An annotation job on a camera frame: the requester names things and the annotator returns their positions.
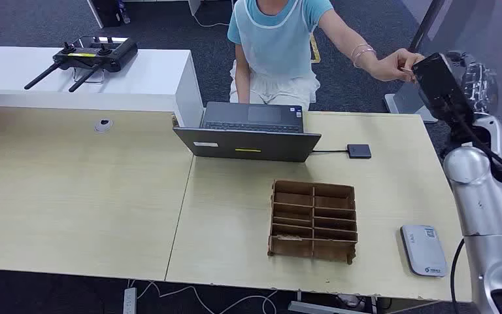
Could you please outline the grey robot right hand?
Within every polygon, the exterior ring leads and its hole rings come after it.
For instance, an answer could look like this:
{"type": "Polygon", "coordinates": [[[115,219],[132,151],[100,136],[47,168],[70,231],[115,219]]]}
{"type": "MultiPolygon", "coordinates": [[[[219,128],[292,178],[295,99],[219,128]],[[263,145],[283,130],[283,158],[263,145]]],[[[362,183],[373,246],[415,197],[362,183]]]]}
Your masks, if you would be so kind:
{"type": "Polygon", "coordinates": [[[499,97],[496,72],[466,52],[451,50],[444,56],[474,112],[495,114],[499,97]]]}

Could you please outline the person's left hand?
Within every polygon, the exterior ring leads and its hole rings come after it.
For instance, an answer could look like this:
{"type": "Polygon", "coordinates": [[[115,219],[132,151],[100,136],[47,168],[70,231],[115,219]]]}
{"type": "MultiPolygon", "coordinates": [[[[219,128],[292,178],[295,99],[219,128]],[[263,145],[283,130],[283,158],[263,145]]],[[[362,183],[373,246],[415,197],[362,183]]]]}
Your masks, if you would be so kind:
{"type": "Polygon", "coordinates": [[[416,82],[412,66],[425,58],[425,56],[419,53],[412,53],[404,48],[400,48],[381,60],[375,60],[367,67],[367,72],[373,78],[382,82],[394,80],[416,82]]]}

